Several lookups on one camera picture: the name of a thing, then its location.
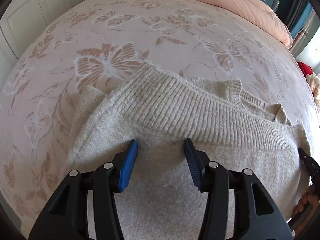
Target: butterfly pattern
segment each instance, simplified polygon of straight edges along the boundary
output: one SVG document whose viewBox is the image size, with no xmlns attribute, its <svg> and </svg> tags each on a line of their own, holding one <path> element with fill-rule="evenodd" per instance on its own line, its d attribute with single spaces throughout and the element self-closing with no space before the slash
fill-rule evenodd
<svg viewBox="0 0 320 240">
<path fill-rule="evenodd" d="M 179 14 L 179 15 L 189 16 L 192 19 L 192 21 L 199 27 L 207 28 L 212 25 L 217 25 L 214 21 L 209 20 L 205 17 L 201 17 L 200 15 L 197 15 L 191 9 L 175 10 L 174 13 Z"/>
<path fill-rule="evenodd" d="M 121 25 L 124 22 L 128 22 L 133 18 L 136 18 L 136 15 L 120 15 L 117 16 L 114 10 L 110 10 L 107 13 L 99 16 L 94 20 L 94 23 L 107 21 L 107 27 L 115 27 Z"/>
<path fill-rule="evenodd" d="M 206 41 L 202 37 L 197 37 L 205 48 L 213 53 L 213 59 L 228 74 L 231 74 L 234 68 L 234 62 L 240 62 L 245 68 L 253 72 L 251 63 L 242 55 L 238 47 L 231 40 L 227 40 L 225 46 Z"/>
<path fill-rule="evenodd" d="M 169 26 L 166 26 L 163 22 L 161 22 L 161 18 L 159 16 L 156 16 L 154 19 L 151 18 L 149 20 L 141 18 L 141 21 L 144 24 L 148 25 L 151 30 L 160 31 L 161 36 L 156 39 L 156 45 L 161 44 L 164 40 L 170 41 L 174 44 L 186 44 L 183 41 L 172 38 L 172 35 L 179 31 L 178 28 L 171 28 Z"/>
<path fill-rule="evenodd" d="M 104 43 L 101 49 L 82 49 L 77 53 L 82 56 L 75 60 L 77 88 L 80 92 L 86 85 L 105 90 L 106 83 L 102 80 L 106 78 L 129 80 L 142 64 L 137 59 L 132 42 L 121 46 Z"/>
</svg>

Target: screw head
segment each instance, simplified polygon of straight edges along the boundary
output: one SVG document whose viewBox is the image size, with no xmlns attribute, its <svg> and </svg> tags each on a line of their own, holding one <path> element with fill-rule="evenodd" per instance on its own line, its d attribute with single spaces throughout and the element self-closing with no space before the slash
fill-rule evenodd
<svg viewBox="0 0 320 240">
<path fill-rule="evenodd" d="M 77 176 L 78 175 L 78 171 L 77 170 L 72 170 L 72 171 L 69 172 L 69 175 L 71 177 Z"/>
<path fill-rule="evenodd" d="M 244 174 L 250 176 L 253 174 L 253 172 L 250 169 L 244 169 Z"/>
<path fill-rule="evenodd" d="M 111 169 L 111 168 L 113 167 L 113 164 L 112 164 L 112 163 L 105 163 L 105 164 L 103 165 L 103 167 L 104 167 L 105 169 Z"/>
<path fill-rule="evenodd" d="M 209 162 L 209 167 L 218 168 L 218 164 L 216 162 Z"/>
</svg>

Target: beige sweater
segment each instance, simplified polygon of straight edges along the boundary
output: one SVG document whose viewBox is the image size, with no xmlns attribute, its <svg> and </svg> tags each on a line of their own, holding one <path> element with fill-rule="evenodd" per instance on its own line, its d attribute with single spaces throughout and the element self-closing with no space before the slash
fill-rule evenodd
<svg viewBox="0 0 320 240">
<path fill-rule="evenodd" d="M 306 80 L 313 93 L 318 112 L 320 112 L 320 78 L 313 73 L 312 75 L 306 75 Z"/>
<path fill-rule="evenodd" d="M 125 239 L 197 239 L 207 195 L 193 185 L 186 137 L 227 169 L 252 169 L 286 218 L 308 186 L 297 151 L 310 152 L 303 125 L 291 126 L 281 105 L 267 105 L 239 81 L 184 79 L 145 65 L 110 96 L 87 87 L 71 136 L 66 173 L 94 170 L 130 139 L 138 141 L 129 186 L 116 195 Z M 229 210 L 231 236 L 233 206 Z M 92 216 L 89 221 L 91 232 Z"/>
</svg>

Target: black clamp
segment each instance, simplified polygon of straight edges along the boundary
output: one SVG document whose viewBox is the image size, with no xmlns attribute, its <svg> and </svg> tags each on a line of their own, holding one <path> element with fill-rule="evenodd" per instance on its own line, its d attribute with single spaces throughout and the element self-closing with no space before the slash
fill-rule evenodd
<svg viewBox="0 0 320 240">
<path fill-rule="evenodd" d="M 250 169 L 226 170 L 184 141 L 194 185 L 209 192 L 198 240 L 224 240 L 228 221 L 228 193 L 235 191 L 235 224 L 232 240 L 292 240 L 292 233 L 278 207 Z"/>
<path fill-rule="evenodd" d="M 307 168 L 307 171 L 311 177 L 311 190 L 309 194 L 316 194 L 320 198 L 320 166 L 315 161 L 314 158 L 310 157 L 306 154 L 306 152 L 302 149 L 298 149 L 299 158 L 302 160 L 303 164 Z M 308 214 L 312 210 L 312 205 L 307 202 L 304 205 L 303 211 L 299 212 L 292 216 L 291 220 L 288 222 L 290 229 L 293 231 L 295 228 L 300 225 Z M 320 207 L 317 208 L 315 214 L 312 216 L 311 220 L 308 222 L 304 230 L 295 238 L 297 240 L 300 239 L 319 239 L 320 234 Z"/>
<path fill-rule="evenodd" d="M 137 152 L 138 143 L 131 140 L 128 149 L 117 153 L 111 163 L 86 173 L 70 171 L 40 213 L 29 240 L 90 240 L 88 190 L 93 190 L 97 240 L 123 240 L 114 193 L 128 186 Z"/>
</svg>

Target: bedspread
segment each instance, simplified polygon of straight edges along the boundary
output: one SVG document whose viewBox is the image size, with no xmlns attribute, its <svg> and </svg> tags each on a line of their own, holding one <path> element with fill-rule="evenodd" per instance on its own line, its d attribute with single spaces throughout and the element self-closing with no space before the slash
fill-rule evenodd
<svg viewBox="0 0 320 240">
<path fill-rule="evenodd" d="M 303 122 L 311 154 L 319 150 L 305 78 L 287 48 L 259 27 L 194 0 L 86 0 L 28 47 L 0 95 L 0 189 L 25 235 L 65 176 L 79 94 L 86 85 L 108 93 L 145 61 L 180 76 L 240 79 L 254 96 L 281 103 L 292 124 Z M 285 209 L 285 200 L 276 202 Z"/>
</svg>

